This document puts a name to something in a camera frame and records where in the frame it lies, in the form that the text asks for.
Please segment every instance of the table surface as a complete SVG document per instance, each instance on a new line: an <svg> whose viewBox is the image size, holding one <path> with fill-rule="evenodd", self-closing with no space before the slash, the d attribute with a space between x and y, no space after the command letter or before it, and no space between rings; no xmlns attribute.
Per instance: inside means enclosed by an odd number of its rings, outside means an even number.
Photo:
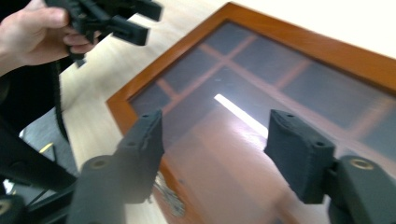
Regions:
<svg viewBox="0 0 396 224"><path fill-rule="evenodd" d="M87 55L84 66L77 69L72 65L62 73L64 122L78 167L92 157L112 154L122 138L106 100L227 1L158 2L164 6L162 21L131 18L150 28L145 47L107 37ZM391 0L235 2L396 59L396 31L390 29L396 14L392 12L395 3ZM126 211L131 223L166 223L155 202L128 204Z"/></svg>

